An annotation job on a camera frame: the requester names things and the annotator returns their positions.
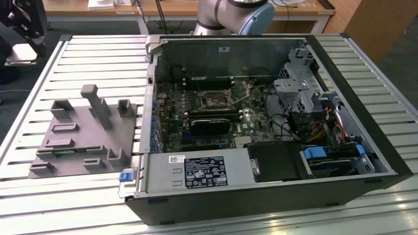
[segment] white label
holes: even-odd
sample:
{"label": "white label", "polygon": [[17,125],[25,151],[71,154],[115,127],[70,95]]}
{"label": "white label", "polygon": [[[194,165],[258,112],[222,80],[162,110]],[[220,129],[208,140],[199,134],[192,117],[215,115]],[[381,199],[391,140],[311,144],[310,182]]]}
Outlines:
{"label": "white label", "polygon": [[132,12],[132,11],[118,11],[116,14],[119,14],[119,15],[135,15],[135,12]]}
{"label": "white label", "polygon": [[184,155],[168,156],[168,163],[183,163]]}
{"label": "white label", "polygon": [[218,52],[230,52],[230,47],[219,47]]}

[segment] sticker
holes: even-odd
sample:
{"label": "sticker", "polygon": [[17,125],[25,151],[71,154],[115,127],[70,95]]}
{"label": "sticker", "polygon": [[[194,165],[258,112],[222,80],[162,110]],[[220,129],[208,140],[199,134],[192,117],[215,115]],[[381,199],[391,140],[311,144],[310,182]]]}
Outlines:
{"label": "sticker", "polygon": [[230,52],[230,47],[219,47],[218,52]]}
{"label": "sticker", "polygon": [[118,11],[116,14],[118,15],[135,15],[135,12],[132,12],[132,11]]}
{"label": "sticker", "polygon": [[168,163],[183,163],[184,155],[168,156]]}
{"label": "sticker", "polygon": [[184,160],[187,188],[206,188],[228,185],[223,156],[187,158]]}

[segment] metal bracket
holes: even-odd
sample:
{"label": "metal bracket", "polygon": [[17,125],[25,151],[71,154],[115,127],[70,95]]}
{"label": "metal bracket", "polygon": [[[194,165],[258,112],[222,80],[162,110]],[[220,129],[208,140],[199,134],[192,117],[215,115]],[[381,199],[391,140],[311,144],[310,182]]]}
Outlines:
{"label": "metal bracket", "polygon": [[11,55],[5,59],[5,66],[35,65],[37,63],[37,54],[29,44],[16,44]]}

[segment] motherboard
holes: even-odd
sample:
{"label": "motherboard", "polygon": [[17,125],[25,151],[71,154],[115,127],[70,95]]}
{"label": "motherboard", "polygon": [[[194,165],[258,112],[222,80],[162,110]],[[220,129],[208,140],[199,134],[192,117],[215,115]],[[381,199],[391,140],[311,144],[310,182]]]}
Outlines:
{"label": "motherboard", "polygon": [[243,148],[275,140],[265,112],[266,85],[250,78],[158,84],[164,152]]}

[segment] barcode sticker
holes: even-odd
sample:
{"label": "barcode sticker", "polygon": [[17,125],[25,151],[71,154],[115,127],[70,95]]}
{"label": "barcode sticker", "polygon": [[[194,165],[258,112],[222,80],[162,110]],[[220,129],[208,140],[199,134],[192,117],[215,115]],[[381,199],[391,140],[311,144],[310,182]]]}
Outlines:
{"label": "barcode sticker", "polygon": [[168,156],[168,163],[183,163],[184,157],[184,155]]}

